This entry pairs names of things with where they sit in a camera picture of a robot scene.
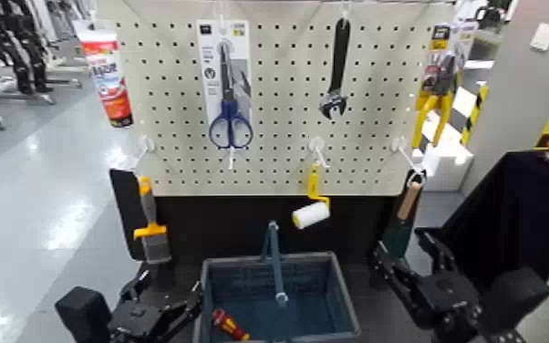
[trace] gray floor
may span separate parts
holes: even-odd
[[[0,131],[0,342],[71,342],[54,302],[82,285],[112,305],[139,268],[107,175],[134,165],[136,141],[131,130],[109,126],[82,79],[84,89],[56,89],[56,106],[0,101],[8,127]],[[416,225],[441,225],[461,201],[457,193],[423,194]],[[408,259],[429,270],[414,244]]]

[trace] blue scissors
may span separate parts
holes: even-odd
[[[212,122],[209,128],[209,138],[219,149],[242,149],[251,143],[254,130],[249,121],[238,109],[238,101],[234,98],[233,85],[230,84],[230,63],[224,45],[220,45],[222,69],[222,112]]]

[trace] basket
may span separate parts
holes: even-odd
[[[336,255],[279,256],[276,230],[271,232],[272,258],[264,259],[263,253],[204,261],[203,309],[193,343],[232,341],[212,325],[211,313],[217,308],[248,332],[252,342],[357,342],[359,324]]]

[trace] white pegboard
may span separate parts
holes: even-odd
[[[155,140],[140,171],[157,195],[306,194],[311,137],[326,140],[326,195],[399,194],[408,164],[390,149],[410,137],[431,29],[449,22],[444,3],[354,3],[343,94],[344,116],[318,103],[330,82],[340,3],[226,1],[230,19],[250,24],[254,141],[228,151],[208,138],[196,19],[216,18],[214,1],[98,0],[117,25],[140,134]]]

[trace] basket handle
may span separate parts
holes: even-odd
[[[268,250],[270,250],[270,255],[273,260],[274,289],[276,291],[274,299],[276,299],[276,302],[280,307],[285,307],[289,297],[283,289],[283,272],[281,271],[281,252],[279,251],[279,237],[277,235],[278,230],[279,225],[277,225],[275,221],[268,223],[268,230],[266,231],[266,236],[264,238],[260,262],[264,262],[266,260]]]

